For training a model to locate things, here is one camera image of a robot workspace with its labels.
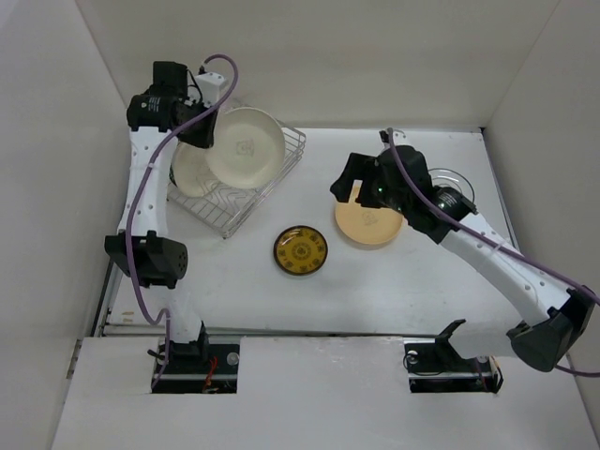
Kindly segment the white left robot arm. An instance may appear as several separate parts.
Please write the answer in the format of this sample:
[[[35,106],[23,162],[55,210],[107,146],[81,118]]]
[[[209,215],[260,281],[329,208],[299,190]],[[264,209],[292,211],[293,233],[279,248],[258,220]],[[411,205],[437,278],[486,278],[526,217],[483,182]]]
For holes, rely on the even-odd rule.
[[[154,62],[150,85],[127,106],[127,197],[116,232],[104,239],[144,319],[165,327],[164,344],[153,356],[164,367],[181,364],[192,372],[207,366],[210,350],[203,321],[181,286],[188,249],[169,236],[167,194],[178,145],[213,145],[219,108],[231,93],[225,85],[205,67],[192,73],[184,64]]]

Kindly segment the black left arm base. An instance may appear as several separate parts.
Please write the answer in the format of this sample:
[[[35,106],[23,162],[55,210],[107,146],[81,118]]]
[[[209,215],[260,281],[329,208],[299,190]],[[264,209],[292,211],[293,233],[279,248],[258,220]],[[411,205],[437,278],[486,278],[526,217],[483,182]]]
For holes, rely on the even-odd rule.
[[[151,379],[152,394],[236,394],[240,363],[240,343],[170,342],[168,365],[164,363],[164,344],[150,351],[155,359]]]

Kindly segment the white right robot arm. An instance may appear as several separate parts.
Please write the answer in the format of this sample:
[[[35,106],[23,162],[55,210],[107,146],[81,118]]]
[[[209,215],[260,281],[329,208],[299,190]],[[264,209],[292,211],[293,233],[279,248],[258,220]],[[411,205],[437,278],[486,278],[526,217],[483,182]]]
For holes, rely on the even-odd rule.
[[[588,288],[533,262],[510,245],[452,187],[432,183],[423,154],[409,145],[389,146],[378,156],[352,153],[330,187],[340,203],[387,208],[470,265],[517,310],[520,323],[507,332],[514,354],[531,368],[557,368],[582,335],[598,297]]]

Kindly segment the white plate black rim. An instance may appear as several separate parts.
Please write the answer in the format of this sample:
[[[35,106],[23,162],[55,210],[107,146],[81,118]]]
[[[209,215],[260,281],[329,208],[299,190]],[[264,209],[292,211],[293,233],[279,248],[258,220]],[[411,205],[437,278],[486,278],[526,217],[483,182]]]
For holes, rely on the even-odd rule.
[[[432,201],[440,209],[447,212],[459,208],[476,211],[473,185],[461,173],[445,168],[433,168],[428,173],[432,185],[440,188]]]

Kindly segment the cream plate square logo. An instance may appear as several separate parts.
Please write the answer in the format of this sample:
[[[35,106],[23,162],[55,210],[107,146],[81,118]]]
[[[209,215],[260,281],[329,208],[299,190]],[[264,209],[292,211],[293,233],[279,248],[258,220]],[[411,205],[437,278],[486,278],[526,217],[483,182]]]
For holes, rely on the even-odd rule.
[[[212,174],[230,187],[260,188],[283,166],[284,133],[267,112],[252,107],[232,109],[217,120],[214,138],[206,162]]]

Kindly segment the yellow bear plate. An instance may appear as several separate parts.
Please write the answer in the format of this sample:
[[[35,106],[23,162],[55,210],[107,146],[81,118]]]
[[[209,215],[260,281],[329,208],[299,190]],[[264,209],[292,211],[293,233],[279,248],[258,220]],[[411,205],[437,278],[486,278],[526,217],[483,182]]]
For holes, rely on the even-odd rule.
[[[360,185],[352,187],[348,202],[337,202],[335,221],[341,232],[357,244],[382,246],[400,233],[404,216],[386,208],[368,208],[356,201]]]

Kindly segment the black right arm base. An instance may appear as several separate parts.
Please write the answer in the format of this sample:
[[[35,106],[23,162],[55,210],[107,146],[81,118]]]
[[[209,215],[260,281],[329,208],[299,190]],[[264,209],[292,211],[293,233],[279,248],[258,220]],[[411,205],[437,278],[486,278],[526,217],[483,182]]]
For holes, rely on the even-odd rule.
[[[450,344],[450,337],[465,322],[453,321],[435,336],[403,340],[402,365],[412,394],[500,392],[504,376],[493,357],[464,359]]]

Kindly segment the yellow patterned plate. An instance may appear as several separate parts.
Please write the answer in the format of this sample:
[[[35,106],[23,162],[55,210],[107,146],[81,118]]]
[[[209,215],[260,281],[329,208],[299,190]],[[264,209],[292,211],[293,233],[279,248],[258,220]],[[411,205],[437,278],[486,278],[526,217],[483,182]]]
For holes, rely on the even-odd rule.
[[[308,225],[295,225],[277,236],[273,258],[285,274],[305,277],[323,267],[328,250],[328,243],[321,232]]]

